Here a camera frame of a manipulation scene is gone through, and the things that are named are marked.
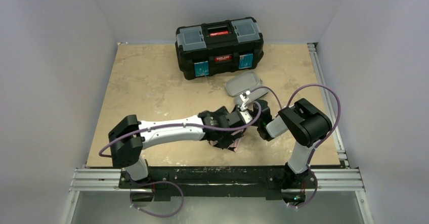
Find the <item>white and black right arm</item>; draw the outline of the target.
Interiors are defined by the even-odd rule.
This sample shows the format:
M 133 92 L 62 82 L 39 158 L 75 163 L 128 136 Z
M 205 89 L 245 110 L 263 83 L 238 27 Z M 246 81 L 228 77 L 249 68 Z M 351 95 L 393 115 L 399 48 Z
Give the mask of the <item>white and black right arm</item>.
M 256 126 L 263 140 L 271 141 L 286 132 L 295 139 L 291 157 L 284 167 L 283 185 L 287 187 L 300 182 L 309 173 L 315 144 L 331 132 L 331 120 L 306 99 L 281 109 L 276 117 L 272 117 L 267 101 L 256 101 L 260 105 L 255 107 L 255 111 L 261 110 Z

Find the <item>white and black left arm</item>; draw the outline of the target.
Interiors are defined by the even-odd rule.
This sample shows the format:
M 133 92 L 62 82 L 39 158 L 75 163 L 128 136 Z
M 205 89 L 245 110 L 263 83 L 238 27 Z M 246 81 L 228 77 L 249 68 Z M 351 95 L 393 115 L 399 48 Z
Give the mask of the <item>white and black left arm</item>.
M 260 111 L 238 106 L 231 112 L 222 106 L 215 111 L 159 122 L 139 121 L 136 115 L 128 115 L 109 132 L 109 144 L 99 155 L 105 157 L 104 151 L 110 149 L 113 167 L 125 169 L 132 180 L 140 181 L 149 176 L 148 164 L 140 156 L 142 150 L 178 141 L 208 141 L 216 147 L 229 148 L 260 115 Z

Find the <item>pink and black folding umbrella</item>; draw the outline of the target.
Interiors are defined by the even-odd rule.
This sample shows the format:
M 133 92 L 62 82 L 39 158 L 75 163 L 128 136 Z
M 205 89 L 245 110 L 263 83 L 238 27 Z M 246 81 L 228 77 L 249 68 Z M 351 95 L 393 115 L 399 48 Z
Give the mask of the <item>pink and black folding umbrella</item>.
M 219 140 L 215 141 L 208 141 L 211 146 L 220 148 L 220 149 L 227 149 L 233 152 L 236 152 L 236 148 L 239 145 L 240 140 L 242 139 L 244 135 L 243 131 L 236 131 L 233 133 L 227 133 L 225 136 L 221 137 Z

